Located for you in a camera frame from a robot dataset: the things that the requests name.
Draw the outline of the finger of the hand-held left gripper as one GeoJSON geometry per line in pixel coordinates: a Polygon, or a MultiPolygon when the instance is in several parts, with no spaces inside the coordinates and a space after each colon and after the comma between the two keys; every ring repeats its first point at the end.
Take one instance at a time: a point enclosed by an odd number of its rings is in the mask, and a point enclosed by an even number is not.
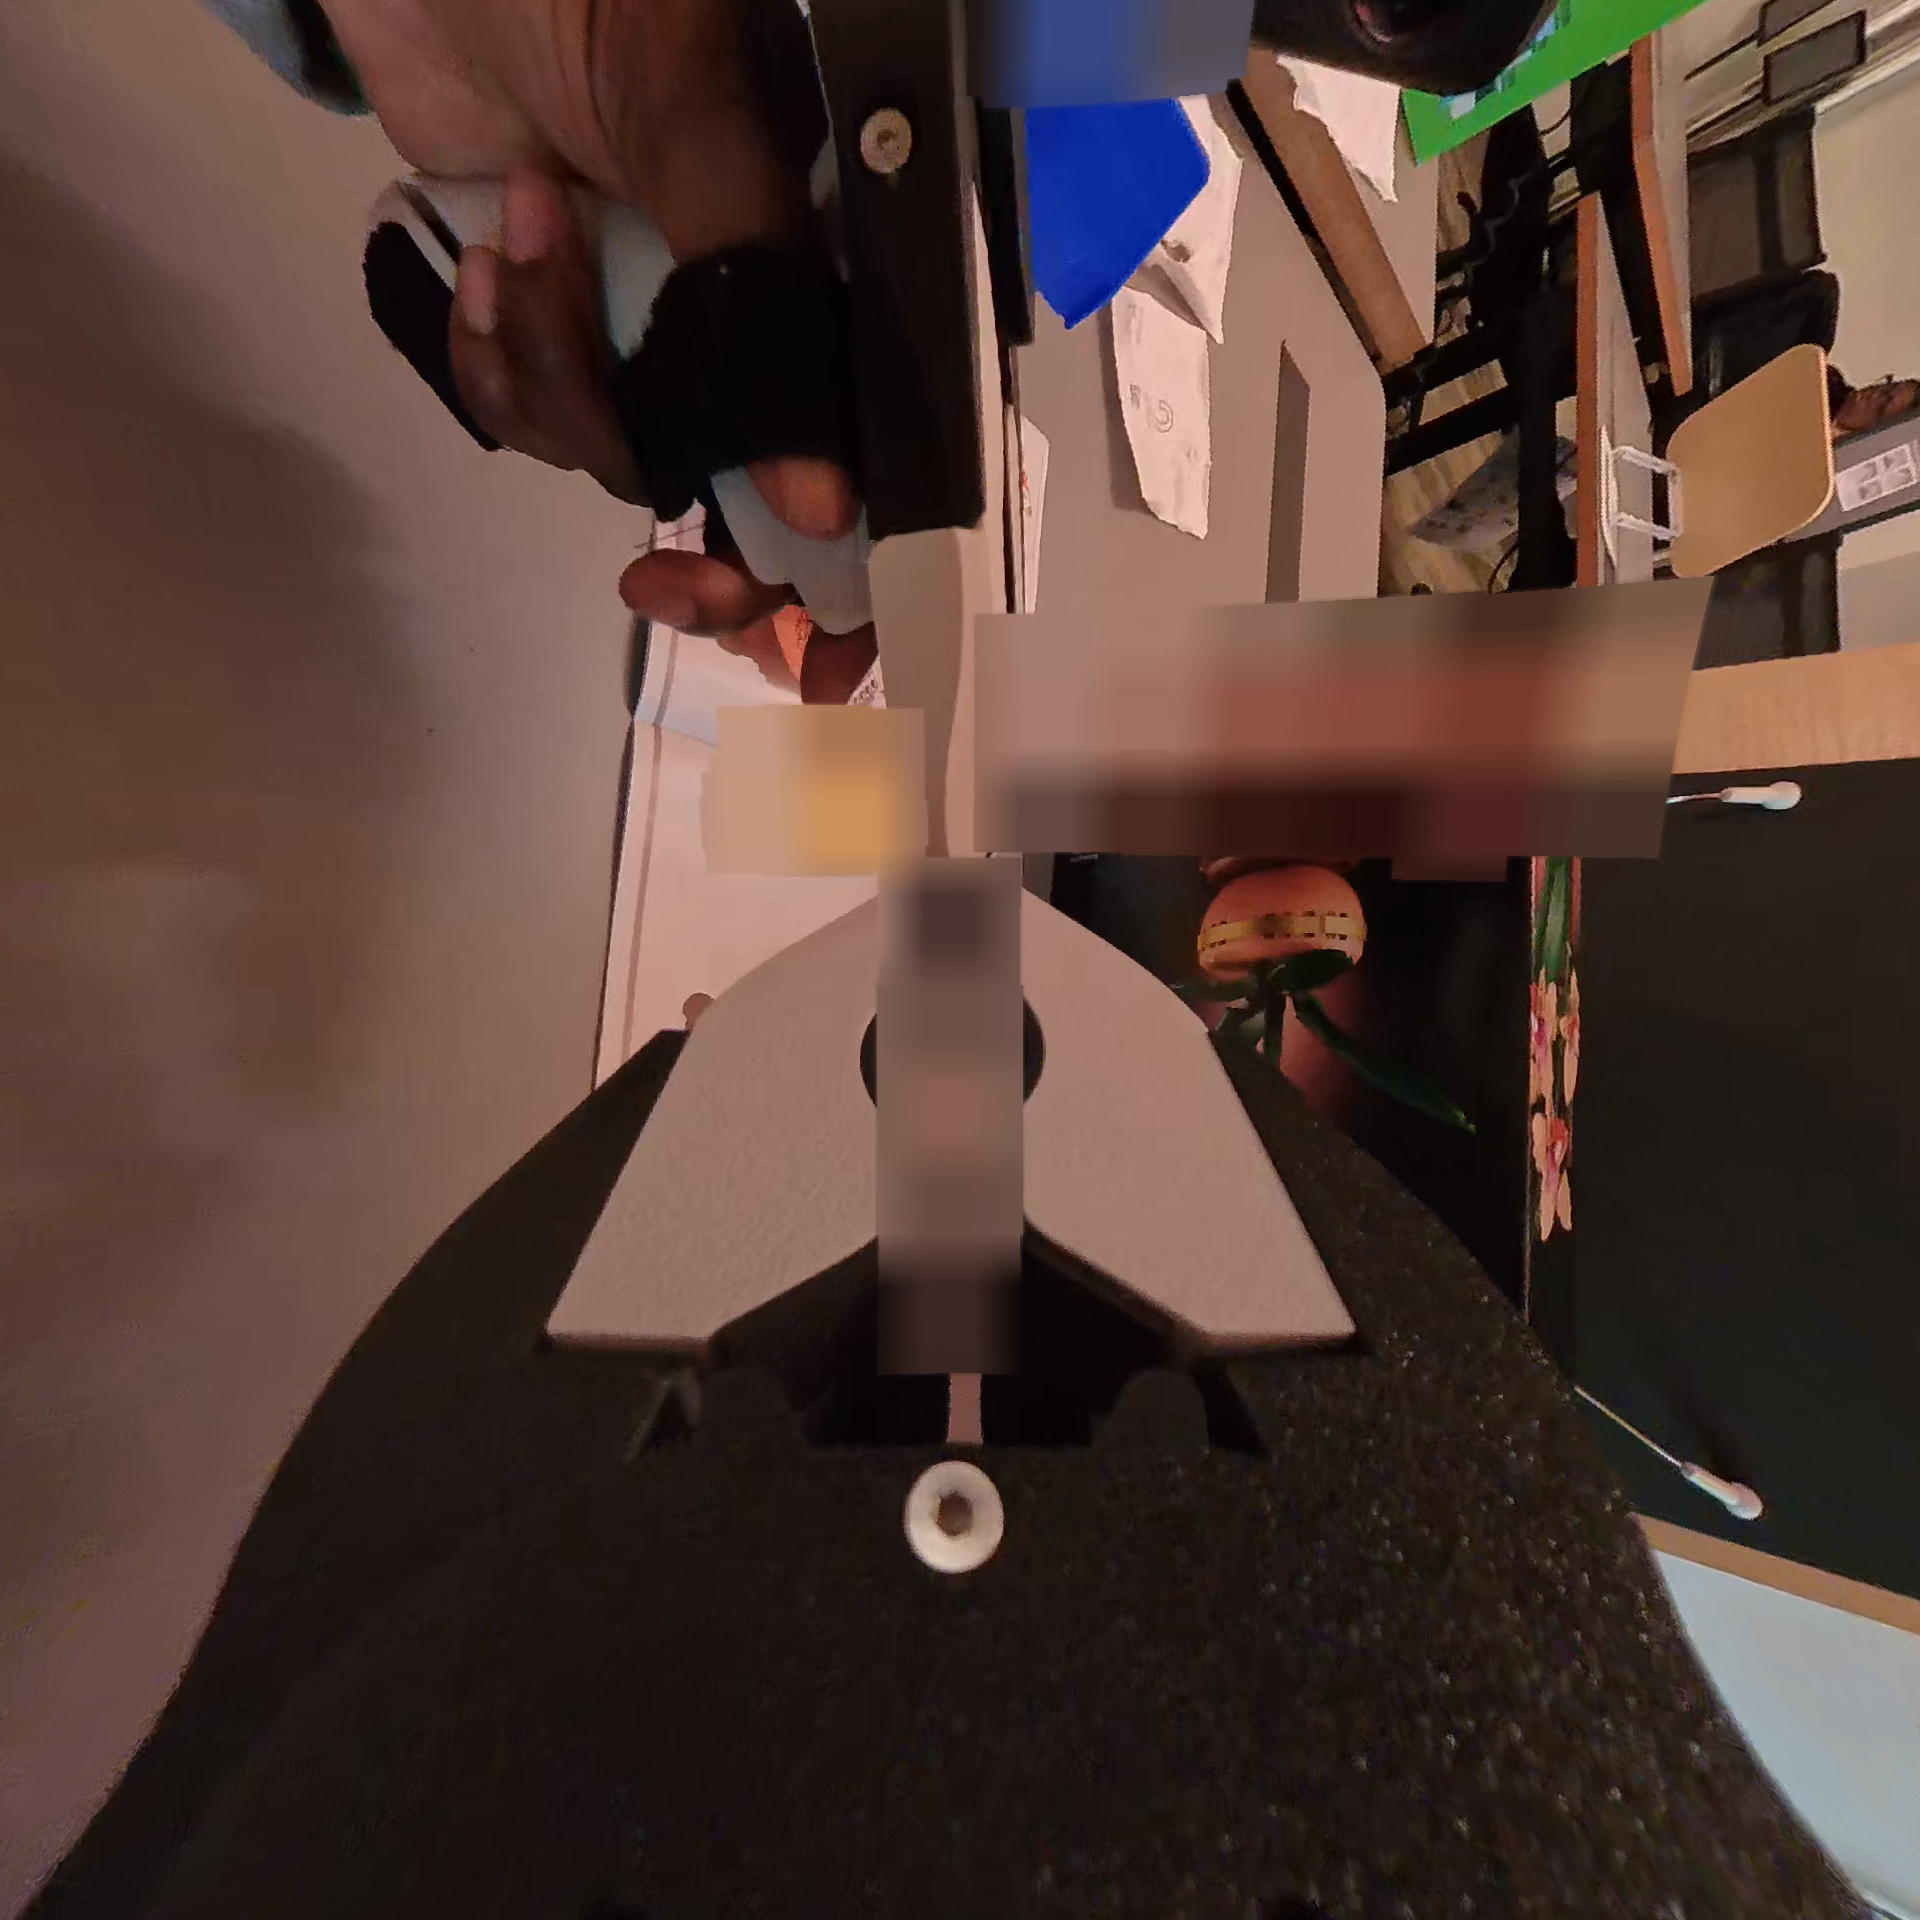
{"type": "Polygon", "coordinates": [[[1002,528],[877,541],[871,606],[884,702],[922,713],[928,853],[979,856],[976,619],[1006,611],[1002,528]]]}

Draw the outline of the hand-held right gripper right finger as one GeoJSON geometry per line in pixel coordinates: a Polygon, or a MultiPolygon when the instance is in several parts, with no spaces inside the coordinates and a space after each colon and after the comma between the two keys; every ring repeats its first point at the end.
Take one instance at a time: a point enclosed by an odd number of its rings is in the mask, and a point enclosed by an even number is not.
{"type": "Polygon", "coordinates": [[[1027,911],[1027,1002],[1043,1042],[1027,1221],[1202,1352],[1351,1344],[1202,1019],[1058,910],[1027,911]]]}

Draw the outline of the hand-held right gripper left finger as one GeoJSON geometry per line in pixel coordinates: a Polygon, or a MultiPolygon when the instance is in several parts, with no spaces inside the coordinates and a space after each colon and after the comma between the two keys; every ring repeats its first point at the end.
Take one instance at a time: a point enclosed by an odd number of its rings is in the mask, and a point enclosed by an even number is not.
{"type": "Polygon", "coordinates": [[[876,1235],[877,903],[744,974],[686,1033],[547,1318],[563,1347],[702,1352],[876,1235]]]}

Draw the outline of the blue plastic bin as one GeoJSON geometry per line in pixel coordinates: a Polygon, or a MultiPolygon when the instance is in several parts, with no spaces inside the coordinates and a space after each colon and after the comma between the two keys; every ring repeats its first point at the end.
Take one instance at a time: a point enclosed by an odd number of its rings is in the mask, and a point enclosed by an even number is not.
{"type": "Polygon", "coordinates": [[[982,223],[1002,335],[1029,344],[1036,302],[1094,315],[1210,183],[1179,101],[976,110],[982,223]]]}

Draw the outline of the person's left hand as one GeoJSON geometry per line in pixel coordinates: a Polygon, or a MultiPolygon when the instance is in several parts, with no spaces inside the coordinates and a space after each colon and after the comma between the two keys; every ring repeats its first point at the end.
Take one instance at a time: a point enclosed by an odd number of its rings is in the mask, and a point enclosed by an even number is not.
{"type": "MultiPolygon", "coordinates": [[[[323,6],[397,155],[421,176],[501,187],[443,290],[445,344],[426,351],[450,411],[482,446],[586,472],[656,514],[616,421],[573,189],[639,211],[682,266],[802,249],[822,139],[802,126],[802,15],[708,2],[323,6]]],[[[797,600],[755,578],[724,530],[704,550],[643,553],[620,590],[639,616],[712,638],[797,600]]]]}

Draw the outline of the brick set instruction booklet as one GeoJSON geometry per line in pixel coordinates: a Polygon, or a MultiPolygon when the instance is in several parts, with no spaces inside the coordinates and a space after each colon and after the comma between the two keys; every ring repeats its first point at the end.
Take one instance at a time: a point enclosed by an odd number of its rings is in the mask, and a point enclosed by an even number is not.
{"type": "MultiPolygon", "coordinates": [[[[999,456],[999,477],[988,481],[982,521],[1002,528],[1006,608],[1029,611],[1038,591],[1048,443],[1003,399],[988,450],[999,456]]],[[[868,873],[750,875],[712,870],[707,861],[702,802],[717,713],[799,703],[806,649],[837,645],[838,632],[876,619],[877,543],[867,523],[827,543],[791,535],[742,472],[724,472],[715,494],[717,507],[658,526],[656,547],[702,553],[741,517],[742,546],[797,568],[791,584],[797,600],[731,639],[637,623],[598,1081],[653,1033],[682,1024],[686,995],[724,992],[765,958],[872,898],[868,873]]]]}

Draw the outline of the white paper sheet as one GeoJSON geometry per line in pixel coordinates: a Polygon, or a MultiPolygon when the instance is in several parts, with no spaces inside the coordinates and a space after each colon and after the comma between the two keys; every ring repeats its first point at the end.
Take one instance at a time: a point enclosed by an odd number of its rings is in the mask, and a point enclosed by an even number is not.
{"type": "Polygon", "coordinates": [[[1111,302],[1111,362],[1143,504],[1202,539],[1211,485],[1211,346],[1226,341],[1240,158],[1204,95],[1181,97],[1207,178],[1111,302]]]}

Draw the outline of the black orchid print set box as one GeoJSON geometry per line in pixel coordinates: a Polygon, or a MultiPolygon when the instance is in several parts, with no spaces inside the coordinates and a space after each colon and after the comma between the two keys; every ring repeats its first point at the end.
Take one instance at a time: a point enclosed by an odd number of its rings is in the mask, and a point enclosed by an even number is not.
{"type": "Polygon", "coordinates": [[[1675,806],[1654,858],[1581,882],[1573,1232],[1523,1267],[1520,882],[1358,875],[1371,943],[1328,1010],[1459,1103],[1459,1131],[1290,1030],[1323,1134],[1419,1198],[1555,1361],[1674,1455],[1763,1499],[1727,1517],[1592,1407],[1632,1507],[1916,1595],[1916,886],[1811,816],[1675,806]]]}

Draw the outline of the green board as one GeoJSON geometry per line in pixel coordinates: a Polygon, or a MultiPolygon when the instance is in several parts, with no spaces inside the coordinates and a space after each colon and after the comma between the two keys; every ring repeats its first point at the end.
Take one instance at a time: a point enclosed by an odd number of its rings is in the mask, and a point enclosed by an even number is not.
{"type": "Polygon", "coordinates": [[[1476,133],[1510,112],[1530,106],[1548,90],[1573,81],[1597,63],[1610,63],[1699,2],[1556,2],[1523,50],[1486,85],[1453,90],[1400,94],[1404,123],[1419,165],[1456,151],[1476,133]]]}

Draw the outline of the wooden chair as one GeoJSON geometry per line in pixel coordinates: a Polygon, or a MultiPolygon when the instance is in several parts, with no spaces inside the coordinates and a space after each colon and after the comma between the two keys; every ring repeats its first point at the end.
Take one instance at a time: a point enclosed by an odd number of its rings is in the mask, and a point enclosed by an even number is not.
{"type": "Polygon", "coordinates": [[[1669,455],[1600,438],[1600,539],[1620,562],[1623,537],[1663,547],[1675,578],[1707,578],[1797,537],[1834,499],[1828,357],[1798,342],[1683,421],[1669,455]],[[1667,485],[1669,521],[1632,514],[1623,481],[1667,485]]]}

